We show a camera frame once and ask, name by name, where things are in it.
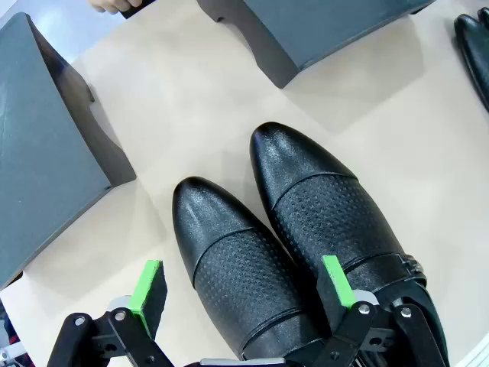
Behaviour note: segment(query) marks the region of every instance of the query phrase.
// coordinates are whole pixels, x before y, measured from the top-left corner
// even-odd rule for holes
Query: beige tabletop
[[[75,63],[93,112],[138,179],[109,193],[3,290],[34,363],[64,318],[94,318],[130,294],[149,258],[169,294],[157,342],[176,366],[229,357],[193,291],[173,234],[173,188],[199,175],[265,219],[248,157],[266,121],[293,126],[353,170],[406,252],[423,264],[452,362],[489,330],[489,115],[453,44],[452,22],[482,0],[438,0],[277,89],[242,37],[194,0],[160,0]],[[113,365],[128,365],[117,361]]]

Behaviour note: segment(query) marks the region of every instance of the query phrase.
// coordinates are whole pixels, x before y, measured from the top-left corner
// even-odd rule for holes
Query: finger
[[[132,6],[137,8],[138,6],[141,6],[141,4],[143,3],[143,0],[129,0],[129,2],[131,3]]]
[[[105,4],[104,8],[106,11],[108,11],[110,14],[117,14],[119,13],[119,9],[117,9],[114,5],[110,4]]]
[[[102,7],[102,6],[98,6],[98,5],[92,5],[92,7],[98,11],[99,13],[103,13],[105,12],[105,9]]]
[[[129,3],[125,0],[114,0],[114,6],[120,11],[127,11],[131,8]]]

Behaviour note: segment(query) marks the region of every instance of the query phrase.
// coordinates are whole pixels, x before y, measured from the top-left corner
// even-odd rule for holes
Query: floor
[[[20,11],[69,63],[124,21],[94,11],[86,0],[0,0],[0,28]]]

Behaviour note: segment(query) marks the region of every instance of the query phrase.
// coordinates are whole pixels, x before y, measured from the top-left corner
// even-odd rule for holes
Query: green tape
[[[146,302],[147,294],[151,289],[151,284],[158,268],[160,267],[160,261],[148,260],[144,266],[144,270],[139,277],[138,284],[134,293],[129,300],[129,310],[142,322],[148,335],[151,335],[149,327],[147,327],[146,317],[144,317],[144,304]]]
[[[335,285],[336,294],[343,307],[351,308],[356,302],[353,290],[336,256],[323,256],[322,262]]]

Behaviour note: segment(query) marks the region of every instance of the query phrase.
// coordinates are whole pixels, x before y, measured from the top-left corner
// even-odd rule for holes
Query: white table surface
[[[180,180],[200,175],[265,220],[248,142],[270,120],[316,139],[358,175],[425,267],[458,362],[489,330],[489,115],[452,43],[452,22],[484,5],[438,0],[284,90],[257,68],[233,27],[212,22],[193,0],[160,0],[87,51],[74,66],[138,180],[100,200],[1,293],[34,363],[46,365],[68,314],[96,318],[112,298],[130,294],[149,258],[165,264],[157,342],[172,362],[233,357],[184,270],[171,199]]]

